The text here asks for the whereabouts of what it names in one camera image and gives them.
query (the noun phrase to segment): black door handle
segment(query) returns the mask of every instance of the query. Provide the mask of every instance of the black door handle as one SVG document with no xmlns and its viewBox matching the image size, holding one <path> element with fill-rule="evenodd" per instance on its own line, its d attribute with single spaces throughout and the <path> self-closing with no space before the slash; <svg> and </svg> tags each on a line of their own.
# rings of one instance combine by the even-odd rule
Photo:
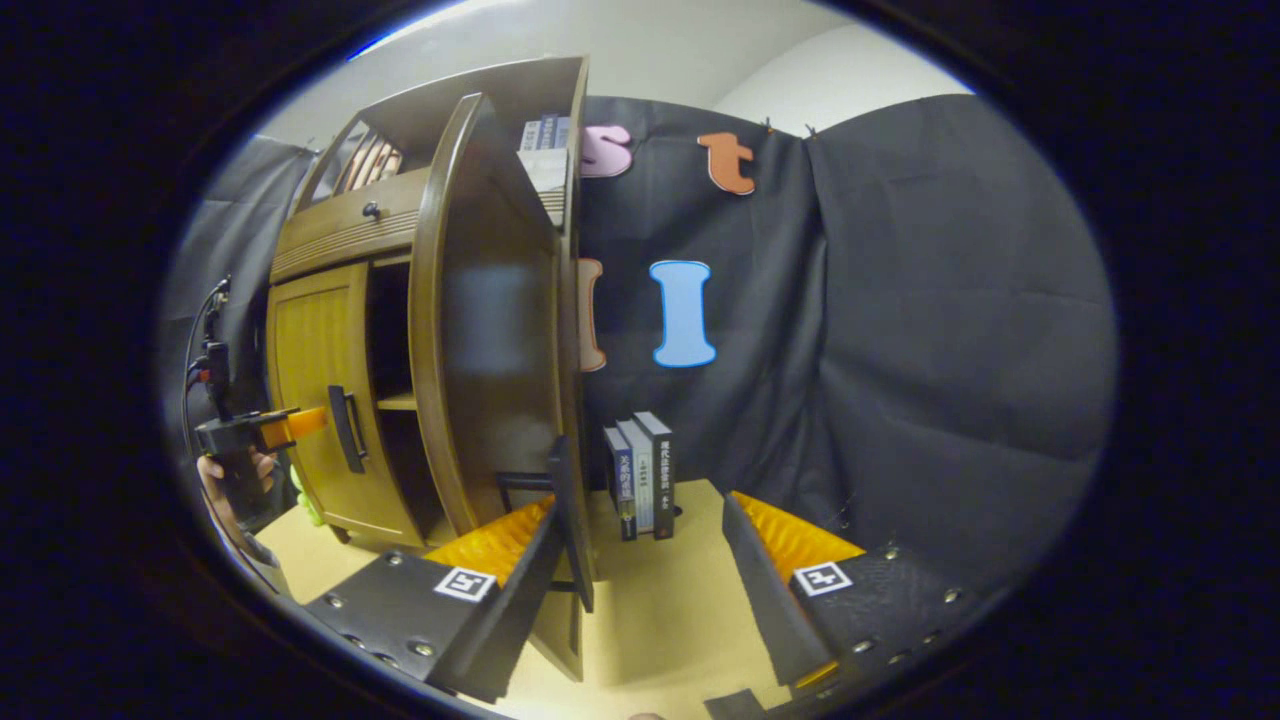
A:
<svg viewBox="0 0 1280 720">
<path fill-rule="evenodd" d="M 342 443 L 342 454 L 347 456 L 347 468 L 352 473 L 365 474 L 362 459 L 369 457 L 365 445 L 365 436 L 360 432 L 360 418 L 356 415 L 356 396 L 343 392 L 342 386 L 329 386 L 329 409 L 333 411 L 333 424 L 338 429 L 338 442 Z"/>
</svg>

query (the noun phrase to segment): wooden cabinet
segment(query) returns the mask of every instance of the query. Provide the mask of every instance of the wooden cabinet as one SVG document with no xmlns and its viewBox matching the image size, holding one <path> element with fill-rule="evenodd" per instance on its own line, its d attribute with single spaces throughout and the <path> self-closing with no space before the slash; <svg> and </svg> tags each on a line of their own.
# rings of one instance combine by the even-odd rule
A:
<svg viewBox="0 0 1280 720">
<path fill-rule="evenodd" d="M 275 405 L 329 409 L 291 452 L 339 538 L 428 547 L 497 519 L 498 475 L 545 473 L 558 436 L 582 489 L 585 88 L 585 58 L 558 58 L 401 92 L 361 110 L 303 183 L 271 266 L 266 356 Z M 547 113 L 571 118 L 559 227 L 516 155 Z M 323 196 L 342 149 L 367 146 L 357 135 L 394 147 L 398 172 L 348 188 L 343 170 Z"/>
</svg>

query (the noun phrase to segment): black fabric backdrop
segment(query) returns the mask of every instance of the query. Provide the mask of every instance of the black fabric backdrop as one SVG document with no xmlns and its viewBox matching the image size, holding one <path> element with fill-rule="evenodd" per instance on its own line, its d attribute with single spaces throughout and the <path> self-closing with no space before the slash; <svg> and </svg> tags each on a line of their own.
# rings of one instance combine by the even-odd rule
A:
<svg viewBox="0 0 1280 720">
<path fill-rule="evenodd" d="M 602 425 L 653 410 L 676 430 L 677 480 L 709 478 L 865 547 L 896 541 L 973 589 L 1028 570 L 1087 489 L 1116 374 L 1101 259 L 1034 149 L 968 95 L 804 140 L 618 97 L 588 97 L 584 120 L 625 127 L 634 155 L 621 176 L 582 181 L 580 254 L 604 266 L 595 329 L 608 357 L 584 377 L 593 484 Z M 696 137 L 712 132 L 754 151 L 741 164 L 751 195 L 708 177 Z M 228 270 L 236 397 L 269 405 L 266 273 L 311 161 L 255 138 L 195 215 L 160 336 L 173 447 L 182 343 Z M 708 365 L 653 360 L 659 260 L 712 270 Z M 210 415 L 193 392 L 192 421 Z"/>
</svg>

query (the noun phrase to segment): tan tabletop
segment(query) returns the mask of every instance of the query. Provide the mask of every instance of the tan tabletop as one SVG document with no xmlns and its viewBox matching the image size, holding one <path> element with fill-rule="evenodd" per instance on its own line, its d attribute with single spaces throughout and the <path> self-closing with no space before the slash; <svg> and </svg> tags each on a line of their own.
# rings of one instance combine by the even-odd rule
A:
<svg viewBox="0 0 1280 720">
<path fill-rule="evenodd" d="M 773 676 L 721 533 L 722 496 L 710 482 L 692 480 L 676 486 L 676 503 L 684 515 L 676 519 L 675 538 L 657 542 L 644 534 L 622 542 L 608 493 L 591 493 L 598 577 L 595 612 L 582 616 L 582 682 L 526 643 L 507 697 L 495 706 L 472 702 L 521 720 L 626 720 L 640 712 L 681 720 L 709 717 L 703 701 L 744 688 L 765 708 L 791 700 Z M 280 559 L 301 603 L 392 547 L 358 536 L 340 544 L 328 528 L 312 527 L 302 507 L 285 512 L 257 539 Z"/>
</svg>

